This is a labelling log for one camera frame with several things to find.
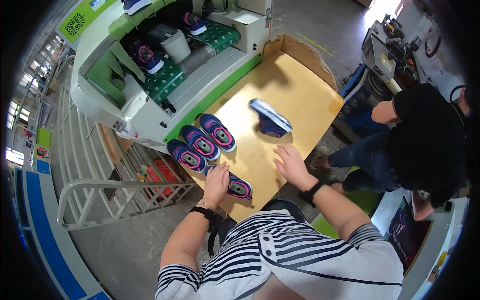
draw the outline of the sneaker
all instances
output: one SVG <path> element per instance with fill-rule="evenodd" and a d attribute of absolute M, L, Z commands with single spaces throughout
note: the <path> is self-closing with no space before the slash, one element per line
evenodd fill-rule
<path fill-rule="evenodd" d="M 195 126 L 185 125 L 181 129 L 181 135 L 192 149 L 197 150 L 207 160 L 214 161 L 220 157 L 218 146 L 213 144 L 205 133 Z"/>
<path fill-rule="evenodd" d="M 188 147 L 182 141 L 171 140 L 167 144 L 167 149 L 175 160 L 195 172 L 202 173 L 208 166 L 205 157 L 198 154 L 198 152 Z"/>
<path fill-rule="evenodd" d="M 203 114 L 200 116 L 200 125 L 205 133 L 209 134 L 217 145 L 225 152 L 232 152 L 237 148 L 237 142 L 228 130 L 223 126 L 217 117 L 211 114 Z"/>
<path fill-rule="evenodd" d="M 137 40 L 132 46 L 137 65 L 149 74 L 157 73 L 164 65 L 162 56 L 150 50 L 143 42 Z"/>
<path fill-rule="evenodd" d="M 205 176 L 207 176 L 208 170 L 215 168 L 216 166 L 208 166 L 205 169 Z M 234 197 L 252 200 L 253 189 L 252 186 L 245 180 L 241 180 L 235 174 L 228 171 L 230 174 L 230 184 L 228 185 L 227 194 L 230 194 Z"/>
<path fill-rule="evenodd" d="M 249 105 L 260 116 L 260 123 L 258 126 L 262 133 L 281 138 L 293 130 L 292 125 L 287 119 L 262 100 L 250 100 Z"/>
<path fill-rule="evenodd" d="M 207 31 L 207 26 L 205 25 L 205 22 L 203 22 L 202 19 L 200 19 L 191 12 L 185 13 L 182 18 L 182 22 L 185 25 L 185 28 L 190 31 L 192 36 L 197 36 L 200 33 L 204 33 L 205 31 Z"/>
<path fill-rule="evenodd" d="M 328 151 L 328 149 L 325 146 L 320 146 L 320 147 L 317 148 L 317 150 L 315 151 L 315 155 L 313 156 L 313 159 L 310 162 L 310 169 L 312 169 L 312 170 L 317 170 L 318 169 L 315 166 L 315 162 L 317 161 L 317 159 L 327 156 L 327 151 Z"/>
<path fill-rule="evenodd" d="M 129 16 L 133 15 L 143 7 L 151 4 L 150 0 L 121 0 L 123 3 L 123 10 Z"/>

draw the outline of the metal railing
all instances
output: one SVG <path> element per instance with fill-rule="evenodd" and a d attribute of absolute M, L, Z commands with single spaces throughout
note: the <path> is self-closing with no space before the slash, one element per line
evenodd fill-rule
<path fill-rule="evenodd" d="M 57 219 L 60 225 L 77 230 L 150 213 L 175 204 L 196 185 L 191 179 L 182 179 L 190 177 L 182 173 L 175 161 L 158 151 L 133 143 L 124 152 L 115 132 L 108 129 L 113 136 L 109 149 L 113 146 L 121 157 L 120 161 L 112 161 L 100 125 L 72 102 L 70 80 L 71 74 L 60 88 L 57 119 L 60 174 L 56 176 L 63 181 Z M 154 160 L 168 168 L 176 181 L 169 182 Z M 147 181 L 143 182 L 137 175 L 142 165 L 151 167 Z M 112 180 L 115 172 L 122 181 Z M 153 182 L 152 172 L 160 182 Z"/>

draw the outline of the wooden table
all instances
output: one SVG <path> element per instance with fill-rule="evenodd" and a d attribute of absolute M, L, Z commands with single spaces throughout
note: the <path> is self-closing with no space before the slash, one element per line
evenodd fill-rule
<path fill-rule="evenodd" d="M 253 98 L 267 102 L 287 118 L 293 131 L 280 139 L 257 131 L 258 114 L 248 106 Z M 252 185 L 253 200 L 227 195 L 220 207 L 237 222 L 260 211 L 286 182 L 273 163 L 276 144 L 294 145 L 305 159 L 343 103 L 327 83 L 281 51 L 240 79 L 205 112 L 217 116 L 237 141 L 235 151 L 221 151 L 219 160 L 210 164 L 227 161 L 233 174 Z M 193 125 L 200 127 L 198 119 Z M 185 169 L 203 189 L 204 174 Z"/>

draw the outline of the hand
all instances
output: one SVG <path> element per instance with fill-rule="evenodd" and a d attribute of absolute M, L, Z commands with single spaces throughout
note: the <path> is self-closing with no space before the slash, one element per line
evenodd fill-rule
<path fill-rule="evenodd" d="M 292 145 L 277 145 L 278 149 L 273 150 L 283 163 L 274 159 L 278 172 L 282 174 L 288 182 L 295 185 L 301 191 L 309 191 L 318 182 L 318 179 L 310 175 L 305 166 L 305 162 L 300 156 L 298 150 Z"/>
<path fill-rule="evenodd" d="M 227 194 L 228 185 L 230 184 L 229 168 L 230 166 L 227 166 L 227 163 L 224 162 L 208 170 L 203 201 L 214 209 L 218 207 L 218 204 L 222 202 Z"/>

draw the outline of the white striped shirt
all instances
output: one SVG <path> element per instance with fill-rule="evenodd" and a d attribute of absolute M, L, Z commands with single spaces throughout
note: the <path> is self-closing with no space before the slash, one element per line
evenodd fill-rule
<path fill-rule="evenodd" d="M 396 300 L 403 266 L 371 224 L 345 242 L 296 222 L 287 210 L 264 211 L 238 223 L 200 273 L 164 266 L 155 298 L 251 300 L 272 274 L 305 300 Z"/>

